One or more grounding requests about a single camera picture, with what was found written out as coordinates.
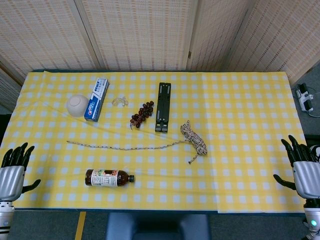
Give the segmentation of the black and silver right hand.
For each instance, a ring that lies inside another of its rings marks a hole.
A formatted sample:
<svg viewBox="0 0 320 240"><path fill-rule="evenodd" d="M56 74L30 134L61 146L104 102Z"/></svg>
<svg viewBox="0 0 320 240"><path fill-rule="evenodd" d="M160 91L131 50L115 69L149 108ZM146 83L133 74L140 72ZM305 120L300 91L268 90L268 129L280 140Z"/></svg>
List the black and silver right hand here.
<svg viewBox="0 0 320 240"><path fill-rule="evenodd" d="M273 178L283 187L297 192L303 199L320 198L320 153L316 148L319 145L308 147L299 144L292 136L288 136L289 141L281 140L284 145L293 173L293 182L282 179L274 174Z"/></svg>

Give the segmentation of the black and silver left hand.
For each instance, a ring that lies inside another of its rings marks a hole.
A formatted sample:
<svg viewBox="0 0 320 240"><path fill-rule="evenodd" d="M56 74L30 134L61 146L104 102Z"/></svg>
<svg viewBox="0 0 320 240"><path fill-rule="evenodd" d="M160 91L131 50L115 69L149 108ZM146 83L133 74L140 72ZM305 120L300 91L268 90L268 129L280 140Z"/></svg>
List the black and silver left hand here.
<svg viewBox="0 0 320 240"><path fill-rule="evenodd" d="M37 179L31 185L24 185L27 166L35 147L28 143L9 149L3 156L0 166L0 200L14 202L22 194L34 190L41 180Z"/></svg>

